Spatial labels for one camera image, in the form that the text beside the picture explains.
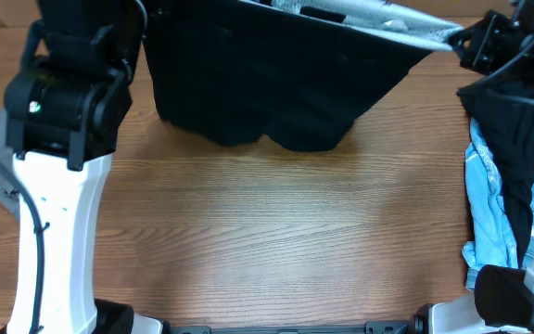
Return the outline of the black shorts patterned lining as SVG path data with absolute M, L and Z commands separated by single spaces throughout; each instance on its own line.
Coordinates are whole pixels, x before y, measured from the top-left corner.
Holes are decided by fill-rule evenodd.
M 222 146 L 333 149 L 459 24 L 386 1 L 146 2 L 159 117 Z

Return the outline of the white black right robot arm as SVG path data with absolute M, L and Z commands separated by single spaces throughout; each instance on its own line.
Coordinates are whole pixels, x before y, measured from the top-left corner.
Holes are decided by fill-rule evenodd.
M 491 11 L 453 33 L 448 43 L 463 67 L 480 79 L 459 89 L 471 118 L 471 138 L 491 154 L 496 182 L 467 189 L 475 253 L 497 245 L 502 261 L 476 263 L 472 294 L 432 306 L 408 326 L 411 333 L 534 332 L 534 1 L 514 16 Z

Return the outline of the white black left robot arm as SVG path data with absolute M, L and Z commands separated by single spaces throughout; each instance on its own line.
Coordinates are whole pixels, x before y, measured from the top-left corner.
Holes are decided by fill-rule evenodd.
M 140 1 L 42 1 L 5 91 L 19 268 L 8 333 L 152 333 L 161 319 L 93 291 L 98 209 L 132 105 Z

